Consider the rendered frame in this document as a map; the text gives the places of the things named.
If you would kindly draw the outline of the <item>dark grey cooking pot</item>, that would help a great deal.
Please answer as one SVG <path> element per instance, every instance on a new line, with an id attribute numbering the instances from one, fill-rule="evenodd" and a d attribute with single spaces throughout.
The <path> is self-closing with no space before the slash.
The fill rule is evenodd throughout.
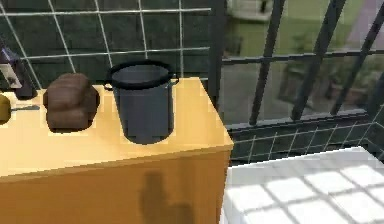
<path id="1" fill-rule="evenodd" d="M 172 88 L 179 77 L 169 64 L 145 59 L 109 69 L 104 89 L 112 91 L 124 136 L 136 144 L 154 144 L 174 129 Z"/>

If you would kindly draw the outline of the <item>yellow wooden counter cabinet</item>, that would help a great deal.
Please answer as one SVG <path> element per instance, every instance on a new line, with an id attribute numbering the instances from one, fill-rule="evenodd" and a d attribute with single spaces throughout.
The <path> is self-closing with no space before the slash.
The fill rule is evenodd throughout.
<path id="1" fill-rule="evenodd" d="M 196 77 L 173 88 L 174 131 L 128 141 L 100 88 L 93 124 L 53 133 L 42 99 L 0 125 L 0 224 L 219 224 L 233 142 Z"/>

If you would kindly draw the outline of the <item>black framed window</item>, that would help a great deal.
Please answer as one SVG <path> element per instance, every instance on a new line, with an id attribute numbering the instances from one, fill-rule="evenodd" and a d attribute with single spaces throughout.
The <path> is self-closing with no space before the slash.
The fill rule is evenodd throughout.
<path id="1" fill-rule="evenodd" d="M 372 45 L 378 36 L 381 26 L 384 24 L 384 1 L 377 10 L 375 19 L 360 50 L 328 52 L 331 38 L 334 34 L 334 30 L 346 2 L 346 0 L 330 0 L 312 53 L 274 55 L 273 49 L 275 47 L 285 1 L 286 0 L 274 0 L 272 20 L 269 24 L 264 53 L 262 56 L 219 59 L 219 62 L 223 65 L 260 64 L 259 78 L 255 89 L 251 115 L 247 123 L 248 127 L 258 125 L 261 101 L 263 99 L 265 85 L 269 75 L 269 68 L 272 62 L 295 61 L 306 62 L 308 64 L 303 83 L 300 86 L 299 92 L 296 94 L 294 107 L 291 111 L 289 119 L 289 122 L 296 122 L 302 119 L 304 108 L 315 83 L 315 76 L 318 74 L 324 58 L 334 59 L 346 56 L 356 58 L 356 61 L 353 64 L 352 73 L 348 76 L 347 81 L 331 111 L 326 115 L 326 118 L 328 118 L 339 116 L 339 110 L 345 101 L 350 88 L 352 87 L 357 73 L 359 72 L 362 64 L 365 62 L 366 57 L 368 55 L 384 54 L 384 50 L 372 50 Z"/>

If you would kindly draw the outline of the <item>brown bread loaf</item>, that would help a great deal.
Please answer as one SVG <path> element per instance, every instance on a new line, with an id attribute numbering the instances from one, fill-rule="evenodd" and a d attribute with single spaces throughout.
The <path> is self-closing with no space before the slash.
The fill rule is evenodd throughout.
<path id="1" fill-rule="evenodd" d="M 43 94 L 46 122 L 54 133 L 89 128 L 97 113 L 100 96 L 82 73 L 66 73 L 55 79 Z"/>

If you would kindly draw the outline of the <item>grey knife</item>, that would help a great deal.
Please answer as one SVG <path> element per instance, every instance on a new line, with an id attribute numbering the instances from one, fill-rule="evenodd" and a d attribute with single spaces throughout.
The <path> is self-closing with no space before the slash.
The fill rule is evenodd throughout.
<path id="1" fill-rule="evenodd" d="M 26 111 L 26 110 L 39 110 L 39 109 L 40 109 L 40 107 L 38 105 L 29 105 L 29 106 L 24 106 L 24 107 L 11 108 L 11 112 Z"/>

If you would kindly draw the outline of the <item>dark purple bottle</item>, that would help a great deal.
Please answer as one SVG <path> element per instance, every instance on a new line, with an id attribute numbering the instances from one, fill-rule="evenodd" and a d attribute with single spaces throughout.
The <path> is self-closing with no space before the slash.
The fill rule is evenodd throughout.
<path id="1" fill-rule="evenodd" d="M 18 100 L 30 100 L 37 90 L 21 58 L 0 38 L 0 72 Z"/>

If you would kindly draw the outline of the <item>olive green round fruit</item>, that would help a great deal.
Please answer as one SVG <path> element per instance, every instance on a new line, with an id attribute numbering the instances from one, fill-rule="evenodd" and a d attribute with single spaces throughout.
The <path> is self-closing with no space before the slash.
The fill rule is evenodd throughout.
<path id="1" fill-rule="evenodd" d="M 10 100 L 0 94 L 0 125 L 7 123 L 11 118 Z"/>

